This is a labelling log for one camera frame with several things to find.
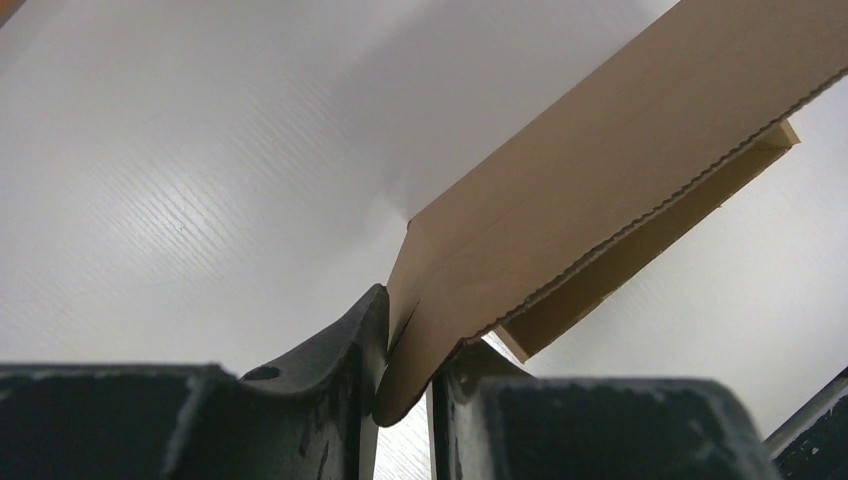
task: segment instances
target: brown cardboard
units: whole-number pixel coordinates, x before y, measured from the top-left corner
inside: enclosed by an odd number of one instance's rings
[[[522,362],[532,357],[797,143],[789,122],[781,123],[547,297],[495,329],[498,336]]]
[[[413,218],[374,418],[841,78],[843,0],[682,0]]]
[[[24,0],[0,0],[0,27],[6,23],[12,14],[24,3]]]

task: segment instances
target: white textured surface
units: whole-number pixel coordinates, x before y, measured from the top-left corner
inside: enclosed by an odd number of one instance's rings
[[[28,0],[0,30],[0,361],[279,355],[673,3]],[[829,98],[791,160],[531,367],[718,376],[767,430],[848,364],[846,147],[817,125],[848,95]],[[377,478],[428,472],[419,405]]]

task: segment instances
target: cardboard box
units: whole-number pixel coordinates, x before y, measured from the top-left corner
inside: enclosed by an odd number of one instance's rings
[[[559,315],[533,307],[841,78],[844,45],[842,0],[682,0],[434,200],[389,279],[377,423],[466,342]]]
[[[736,158],[717,168],[679,200],[636,227],[524,313],[495,329],[526,361],[595,309],[731,195],[798,143],[782,122]]]

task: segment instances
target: black plastic part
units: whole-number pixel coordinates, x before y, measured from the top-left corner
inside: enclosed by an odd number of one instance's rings
[[[439,480],[780,478],[714,382],[540,380],[477,343],[432,396]]]
[[[0,367],[2,479],[370,479],[388,294],[245,375]]]
[[[765,442],[788,479],[848,479],[848,369]]]

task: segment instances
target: cardboard flap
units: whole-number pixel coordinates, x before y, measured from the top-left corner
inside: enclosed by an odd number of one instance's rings
[[[750,180],[798,137],[783,122],[717,169],[680,200],[646,221],[522,315],[496,329],[522,362],[550,345]]]
[[[455,348],[550,295],[840,78],[846,44],[843,0],[682,0],[637,36],[413,219],[404,249],[428,254],[402,254],[389,281],[398,339],[377,423],[399,421]]]

